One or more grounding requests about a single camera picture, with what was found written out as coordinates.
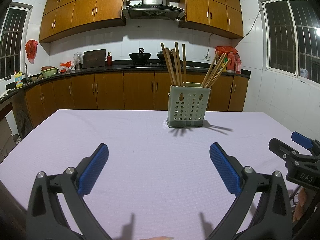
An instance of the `black countertop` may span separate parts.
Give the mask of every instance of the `black countertop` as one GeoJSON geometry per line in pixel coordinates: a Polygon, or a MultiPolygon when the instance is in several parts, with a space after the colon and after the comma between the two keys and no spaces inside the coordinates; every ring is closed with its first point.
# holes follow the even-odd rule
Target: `black countertop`
{"type": "MultiPolygon", "coordinates": [[[[103,67],[93,67],[93,68],[84,68],[84,69],[78,69],[69,71],[66,73],[57,73],[51,77],[42,78],[39,80],[36,80],[34,82],[30,82],[28,84],[24,84],[20,88],[14,88],[12,89],[7,96],[2,98],[0,100],[0,104],[9,99],[10,97],[17,94],[20,90],[25,90],[28,88],[31,88],[33,86],[39,85],[43,82],[47,82],[50,80],[58,79],[58,78],[64,78],[64,77],[72,77],[76,75],[83,75],[83,74],[94,74],[94,73],[105,73],[105,72],[116,72],[116,71],[168,71],[167,67],[164,65],[157,65],[157,61],[153,62],[152,65],[130,65],[130,60],[119,60],[114,61],[113,66],[103,66],[103,67]]],[[[206,73],[208,71],[210,64],[207,63],[201,63],[201,62],[192,62],[187,61],[187,71],[188,72],[195,72],[195,73],[206,73]]],[[[235,74],[235,73],[229,73],[229,72],[222,72],[222,75],[224,76],[242,76],[246,78],[250,78],[251,72],[249,70],[241,70],[241,74],[235,74]]]]}

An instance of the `stainless steel hood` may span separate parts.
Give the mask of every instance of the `stainless steel hood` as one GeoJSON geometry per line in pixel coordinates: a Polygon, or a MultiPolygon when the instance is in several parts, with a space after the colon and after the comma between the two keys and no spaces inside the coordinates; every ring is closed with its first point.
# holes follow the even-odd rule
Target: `stainless steel hood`
{"type": "Polygon", "coordinates": [[[122,10],[126,19],[155,18],[175,20],[184,17],[184,9],[167,5],[167,0],[142,0],[122,10]]]}

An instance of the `table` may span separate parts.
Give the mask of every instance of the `table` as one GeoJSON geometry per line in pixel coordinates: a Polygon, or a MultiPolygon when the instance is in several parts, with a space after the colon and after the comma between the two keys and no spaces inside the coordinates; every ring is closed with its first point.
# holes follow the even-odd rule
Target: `table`
{"type": "MultiPolygon", "coordinates": [[[[105,143],[109,160],[84,197],[105,231],[114,240],[195,240],[211,233],[235,199],[210,160],[212,143],[266,174],[287,173],[268,149],[273,137],[310,154],[264,113],[207,112],[204,127],[192,129],[168,128],[166,117],[166,111],[58,110],[3,161],[0,180],[27,209],[39,171],[62,173],[105,143]]],[[[285,182],[288,190],[297,187],[285,182]]],[[[249,225],[258,197],[240,230],[249,225]]],[[[71,229],[80,232],[61,194],[59,200],[71,229]]]]}

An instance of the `cardboard box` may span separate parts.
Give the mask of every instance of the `cardboard box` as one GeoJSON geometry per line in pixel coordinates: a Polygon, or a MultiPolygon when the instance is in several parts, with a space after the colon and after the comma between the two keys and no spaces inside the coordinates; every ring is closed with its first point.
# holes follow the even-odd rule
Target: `cardboard box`
{"type": "Polygon", "coordinates": [[[0,151],[4,148],[4,145],[7,143],[8,139],[11,137],[12,131],[7,122],[7,119],[4,118],[0,121],[0,151]]]}
{"type": "Polygon", "coordinates": [[[16,146],[16,143],[12,139],[12,136],[10,135],[9,139],[7,140],[6,144],[4,145],[1,153],[0,153],[0,163],[8,156],[8,154],[13,150],[13,148],[16,146]]]}

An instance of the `electrical outlet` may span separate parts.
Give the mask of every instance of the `electrical outlet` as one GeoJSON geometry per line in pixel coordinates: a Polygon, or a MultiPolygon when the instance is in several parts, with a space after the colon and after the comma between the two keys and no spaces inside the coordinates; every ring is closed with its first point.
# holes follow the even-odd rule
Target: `electrical outlet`
{"type": "Polygon", "coordinates": [[[204,59],[204,60],[211,61],[211,56],[208,56],[208,58],[206,58],[206,56],[203,56],[203,59],[204,59]]]}

